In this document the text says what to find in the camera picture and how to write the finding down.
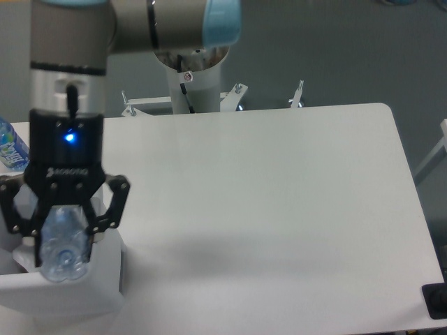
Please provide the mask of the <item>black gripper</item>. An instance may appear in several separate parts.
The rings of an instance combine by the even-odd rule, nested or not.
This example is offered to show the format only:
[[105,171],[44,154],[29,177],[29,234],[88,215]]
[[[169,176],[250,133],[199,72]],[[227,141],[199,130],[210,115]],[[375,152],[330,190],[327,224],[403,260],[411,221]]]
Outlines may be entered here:
[[[77,114],[32,109],[29,113],[30,162],[24,174],[1,175],[1,213],[10,234],[34,239],[35,267],[42,265],[41,230],[52,207],[81,206],[89,245],[97,234],[116,229],[131,188],[121,174],[105,174],[101,165],[102,114]],[[112,198],[97,215],[91,199],[106,184]],[[31,218],[24,218],[15,196],[26,185],[37,198]]]

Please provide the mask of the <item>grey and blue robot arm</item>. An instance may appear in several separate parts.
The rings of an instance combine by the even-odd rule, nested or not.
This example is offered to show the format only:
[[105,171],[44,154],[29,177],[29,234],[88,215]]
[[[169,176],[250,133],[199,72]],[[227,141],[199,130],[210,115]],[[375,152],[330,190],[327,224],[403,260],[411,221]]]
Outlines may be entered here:
[[53,207],[74,205],[93,237],[118,227],[130,190],[102,167],[109,54],[222,47],[239,1],[32,1],[29,164],[1,177],[7,230],[42,244]]

